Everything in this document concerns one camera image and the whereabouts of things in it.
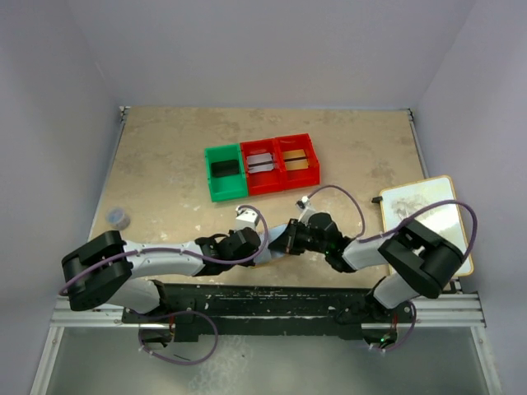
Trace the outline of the green plastic bin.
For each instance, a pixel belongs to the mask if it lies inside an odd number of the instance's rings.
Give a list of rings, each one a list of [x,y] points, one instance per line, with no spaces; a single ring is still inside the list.
[[[208,147],[204,150],[204,157],[213,202],[245,198],[249,195],[239,144]]]

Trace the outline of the red bin with gold card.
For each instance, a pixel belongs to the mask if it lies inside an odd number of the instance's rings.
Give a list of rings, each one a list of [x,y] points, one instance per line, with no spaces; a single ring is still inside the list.
[[[306,188],[320,183],[320,166],[308,133],[275,137],[282,188]]]

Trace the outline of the red bin with silver card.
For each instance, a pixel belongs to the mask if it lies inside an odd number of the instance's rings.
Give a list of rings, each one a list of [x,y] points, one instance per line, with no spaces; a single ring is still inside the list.
[[[263,139],[240,144],[244,161],[249,195],[276,193],[283,190],[285,171],[273,139]]]

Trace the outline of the gold card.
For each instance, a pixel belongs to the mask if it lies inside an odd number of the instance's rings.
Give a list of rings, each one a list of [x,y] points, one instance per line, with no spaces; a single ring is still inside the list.
[[[284,151],[282,156],[286,171],[305,170],[309,168],[309,161],[304,150]]]

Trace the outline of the silver card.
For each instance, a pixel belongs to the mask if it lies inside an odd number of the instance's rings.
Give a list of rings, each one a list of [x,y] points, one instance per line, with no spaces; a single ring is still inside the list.
[[[275,169],[274,156],[269,152],[246,156],[246,164],[249,174],[270,172]]]

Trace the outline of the white board with wooden frame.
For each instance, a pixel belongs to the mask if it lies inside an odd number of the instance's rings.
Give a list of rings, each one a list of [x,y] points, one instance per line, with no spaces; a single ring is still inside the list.
[[[455,188],[448,175],[384,189],[380,192],[384,230],[392,230],[403,219],[435,202],[455,200]],[[455,204],[431,209],[417,220],[465,252],[469,239],[462,221],[462,207]]]

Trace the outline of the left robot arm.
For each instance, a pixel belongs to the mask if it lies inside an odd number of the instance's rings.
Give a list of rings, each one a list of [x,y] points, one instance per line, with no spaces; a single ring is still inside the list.
[[[268,232],[245,227],[226,235],[200,237],[182,244],[141,244],[106,231],[62,259],[64,286],[73,311],[110,302],[138,300],[134,310],[149,313],[164,304],[163,285],[144,277],[217,276],[234,266],[250,267],[268,245]]]

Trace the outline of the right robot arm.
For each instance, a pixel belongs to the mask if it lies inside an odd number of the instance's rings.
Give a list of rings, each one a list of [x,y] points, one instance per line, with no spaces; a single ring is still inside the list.
[[[465,260],[456,245],[419,221],[406,222],[390,236],[362,241],[343,235],[325,212],[306,222],[290,220],[268,247],[290,255],[321,253],[337,272],[390,265],[394,273],[378,281],[366,297],[368,304],[383,310],[418,296],[437,298]]]

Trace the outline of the black card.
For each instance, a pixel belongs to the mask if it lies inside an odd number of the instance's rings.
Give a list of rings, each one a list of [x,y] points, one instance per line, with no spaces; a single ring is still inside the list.
[[[212,162],[210,165],[213,178],[227,177],[240,173],[240,164],[236,159]]]

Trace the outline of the aluminium frame rail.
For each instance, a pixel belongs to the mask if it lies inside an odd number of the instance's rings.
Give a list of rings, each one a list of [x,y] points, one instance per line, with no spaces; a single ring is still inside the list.
[[[413,300],[418,328],[486,327],[483,308],[476,294],[441,295],[436,300],[419,297]],[[160,323],[124,323],[123,309],[112,304],[82,312],[73,312],[66,299],[55,305],[52,328],[161,328]]]

